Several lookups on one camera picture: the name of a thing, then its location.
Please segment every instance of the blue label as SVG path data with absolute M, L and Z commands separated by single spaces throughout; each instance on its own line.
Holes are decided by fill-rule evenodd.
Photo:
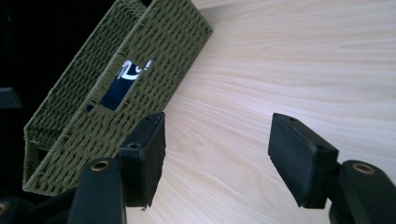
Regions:
M 150 64 L 151 61 L 148 61 L 143 69 L 147 70 Z M 111 110 L 116 110 L 141 71 L 142 69 L 139 66 L 136 66 L 131 61 L 126 61 L 100 101 L 100 104 Z

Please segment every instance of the light wooden surface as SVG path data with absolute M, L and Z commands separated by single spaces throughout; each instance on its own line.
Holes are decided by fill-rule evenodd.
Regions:
M 193 3 L 214 33 L 165 108 L 153 205 L 129 223 L 330 223 L 268 157 L 275 112 L 396 183 L 396 1 Z

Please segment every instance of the olive green basket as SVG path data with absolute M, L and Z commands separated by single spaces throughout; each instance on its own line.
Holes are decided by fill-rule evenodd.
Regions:
M 115 157 L 138 121 L 165 108 L 211 33 L 190 0 L 116 0 L 24 128 L 23 190 L 58 195 L 86 162 Z M 151 63 L 108 109 L 100 101 L 127 60 Z

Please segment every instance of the woven texture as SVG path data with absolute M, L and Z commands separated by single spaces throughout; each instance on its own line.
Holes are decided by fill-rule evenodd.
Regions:
M 116 156 L 139 120 L 165 108 L 211 33 L 190 0 L 117 0 L 24 128 L 23 190 L 58 195 L 86 162 Z M 151 65 L 113 111 L 99 102 L 126 60 Z

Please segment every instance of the basket side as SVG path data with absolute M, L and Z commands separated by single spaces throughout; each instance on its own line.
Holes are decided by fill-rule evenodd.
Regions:
M 49 91 L 24 127 L 23 184 L 29 181 L 40 164 L 38 150 L 53 148 L 145 10 L 146 7 L 139 0 L 116 1 Z

